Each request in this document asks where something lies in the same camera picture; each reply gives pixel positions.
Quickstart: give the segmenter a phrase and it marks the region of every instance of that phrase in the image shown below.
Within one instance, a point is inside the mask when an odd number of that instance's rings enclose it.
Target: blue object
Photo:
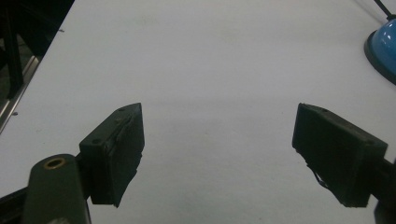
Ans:
[[[364,53],[372,66],[396,85],[396,20],[370,34]]]

